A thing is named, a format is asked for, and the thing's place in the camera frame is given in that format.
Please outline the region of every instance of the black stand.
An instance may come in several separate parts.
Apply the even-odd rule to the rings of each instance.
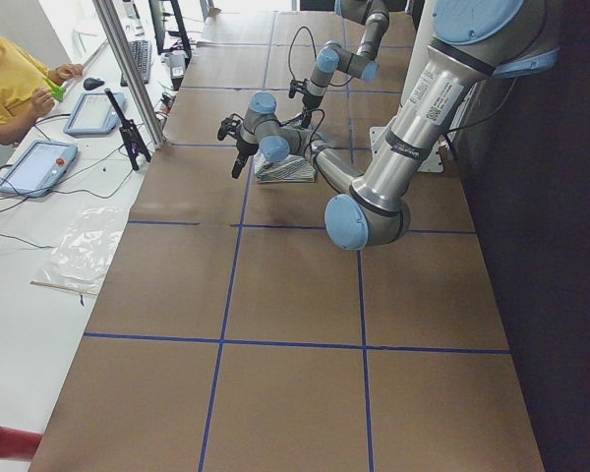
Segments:
[[[107,95],[107,98],[109,98],[109,101],[111,101],[111,106],[114,107],[118,118],[120,118],[120,136],[122,136],[122,142],[125,145],[127,154],[129,155],[129,160],[131,160],[131,167],[134,170],[139,170],[140,166],[138,165],[138,161],[136,159],[138,154],[144,154],[147,162],[150,162],[150,152],[148,152],[147,145],[145,145],[145,142],[143,141],[142,136],[138,131],[138,127],[134,123],[134,120],[128,120],[125,117],[125,114],[122,112],[118,102],[116,101],[116,97],[109,88],[105,89],[105,94]]]

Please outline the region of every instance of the person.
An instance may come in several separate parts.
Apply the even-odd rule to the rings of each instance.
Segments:
[[[49,69],[0,36],[0,144],[21,141],[35,122],[52,110],[55,101],[45,78],[61,86],[82,75],[80,64]]]

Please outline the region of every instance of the green object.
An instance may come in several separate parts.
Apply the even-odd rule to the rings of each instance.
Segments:
[[[50,79],[44,76],[43,78],[48,86],[50,87],[52,97],[57,101],[63,101],[63,95],[66,93],[66,90],[63,87],[59,87]]]

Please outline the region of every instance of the keyboard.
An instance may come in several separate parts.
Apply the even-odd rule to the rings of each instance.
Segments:
[[[144,39],[129,41],[129,50],[131,51],[131,55],[136,61],[136,65],[138,66],[138,72],[142,76],[142,82],[144,82],[145,84],[148,84],[148,80],[150,79],[151,48],[152,46],[150,45],[150,41],[146,41]],[[127,86],[127,81],[125,80],[124,76],[120,79],[120,86]]]

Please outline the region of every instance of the person's hand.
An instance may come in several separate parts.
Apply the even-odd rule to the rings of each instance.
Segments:
[[[64,64],[55,69],[57,76],[62,81],[68,81],[75,77],[83,76],[83,66],[81,64]]]
[[[30,111],[39,118],[48,113],[55,106],[55,100],[48,88],[36,88],[30,96]]]

